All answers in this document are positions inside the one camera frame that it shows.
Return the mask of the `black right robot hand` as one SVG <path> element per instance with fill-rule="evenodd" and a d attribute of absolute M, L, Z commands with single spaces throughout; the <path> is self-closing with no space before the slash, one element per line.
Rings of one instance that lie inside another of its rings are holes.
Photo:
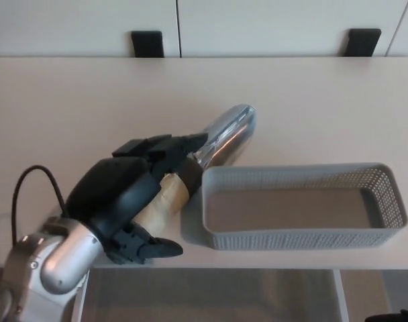
<path fill-rule="evenodd" d="M 365 322 L 408 322 L 408 310 L 402 309 L 398 313 L 373 315 L 365 318 Z"/>

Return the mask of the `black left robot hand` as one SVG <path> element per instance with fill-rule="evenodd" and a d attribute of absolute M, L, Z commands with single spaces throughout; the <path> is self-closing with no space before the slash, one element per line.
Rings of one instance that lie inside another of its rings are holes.
<path fill-rule="evenodd" d="M 181 245 L 156 237 L 133 220 L 161 192 L 166 174 L 185 179 L 187 192 L 197 191 L 203 169 L 191 154 L 207 138 L 207 133 L 164 134 L 128 141 L 79 180 L 66 200 L 67 217 L 89 228 L 116 264 L 183 254 Z"/>

